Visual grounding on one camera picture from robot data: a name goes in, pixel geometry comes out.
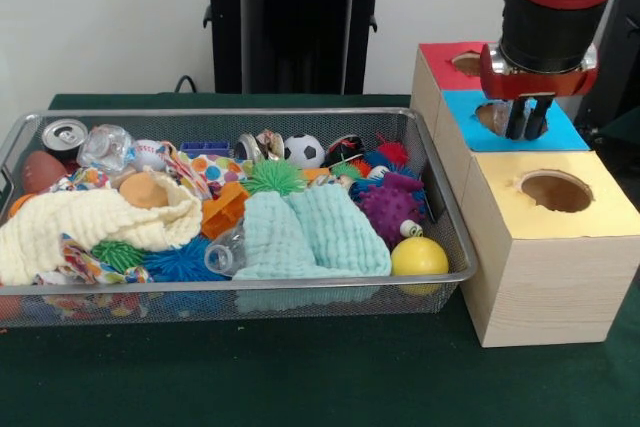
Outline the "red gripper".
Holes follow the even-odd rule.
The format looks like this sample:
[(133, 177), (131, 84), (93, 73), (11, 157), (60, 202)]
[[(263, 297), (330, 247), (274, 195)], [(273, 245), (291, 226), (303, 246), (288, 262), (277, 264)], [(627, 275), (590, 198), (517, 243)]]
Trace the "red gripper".
[(589, 46), (579, 66), (565, 73), (534, 73), (514, 67), (507, 62), (497, 43), (484, 44), (480, 53), (480, 83), (485, 96), (513, 100), (505, 129), (505, 137), (511, 140), (518, 140), (523, 134), (526, 98), (536, 97), (524, 138), (535, 140), (543, 133), (552, 97), (584, 95), (594, 85), (597, 73), (598, 54), (594, 44)]

